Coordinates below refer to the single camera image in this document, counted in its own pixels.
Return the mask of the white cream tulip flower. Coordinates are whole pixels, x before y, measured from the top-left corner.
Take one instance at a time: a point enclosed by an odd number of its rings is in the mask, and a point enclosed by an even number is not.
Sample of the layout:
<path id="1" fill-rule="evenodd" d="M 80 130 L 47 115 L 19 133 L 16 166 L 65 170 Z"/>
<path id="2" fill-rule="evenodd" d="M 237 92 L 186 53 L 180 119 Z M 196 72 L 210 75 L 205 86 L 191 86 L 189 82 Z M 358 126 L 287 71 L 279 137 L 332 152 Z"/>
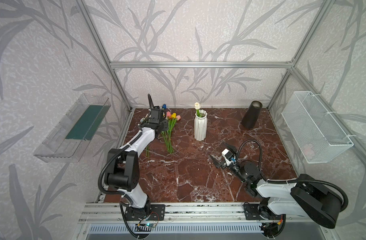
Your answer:
<path id="1" fill-rule="evenodd" d="M 196 116 L 197 116 L 197 117 L 199 117 L 199 118 L 201 118 L 201 117 L 202 117 L 202 115 L 201 115 L 201 112 L 200 112 L 200 108 L 201 108 L 200 103 L 199 103 L 199 102 L 196 102 L 196 103 L 194 104 L 194 108 L 195 108 L 195 110 L 196 110 Z"/>

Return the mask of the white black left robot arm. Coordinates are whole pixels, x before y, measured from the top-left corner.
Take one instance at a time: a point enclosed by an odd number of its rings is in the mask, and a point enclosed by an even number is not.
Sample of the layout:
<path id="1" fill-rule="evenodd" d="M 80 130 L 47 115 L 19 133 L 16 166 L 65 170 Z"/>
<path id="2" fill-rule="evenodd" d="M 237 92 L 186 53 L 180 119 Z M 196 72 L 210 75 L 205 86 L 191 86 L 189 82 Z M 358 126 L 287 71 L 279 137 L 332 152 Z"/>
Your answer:
<path id="1" fill-rule="evenodd" d="M 158 135 L 168 130 L 165 110 L 159 107 L 149 109 L 146 119 L 138 125 L 138 133 L 119 149 L 111 149 L 106 165 L 99 176 L 99 188 L 106 195 L 121 195 L 128 206 L 149 210 L 149 197 L 139 185 L 139 156 Z"/>

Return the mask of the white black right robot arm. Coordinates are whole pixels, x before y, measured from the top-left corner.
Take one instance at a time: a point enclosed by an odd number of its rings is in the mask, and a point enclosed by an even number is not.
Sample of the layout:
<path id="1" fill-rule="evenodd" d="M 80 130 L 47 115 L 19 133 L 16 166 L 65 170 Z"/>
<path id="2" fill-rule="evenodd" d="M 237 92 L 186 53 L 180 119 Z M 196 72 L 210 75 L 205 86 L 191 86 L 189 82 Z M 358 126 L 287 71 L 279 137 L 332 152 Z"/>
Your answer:
<path id="1" fill-rule="evenodd" d="M 339 213 L 348 206 L 347 194 L 337 185 L 316 180 L 308 174 L 289 180 L 266 179 L 262 173 L 262 147 L 258 146 L 257 163 L 239 163 L 242 148 L 226 144 L 220 162 L 210 156 L 218 169 L 228 169 L 244 185 L 245 191 L 261 202 L 253 207 L 245 207 L 247 213 L 259 215 L 265 220 L 278 216 L 296 215 L 309 217 L 318 225 L 333 229 Z"/>

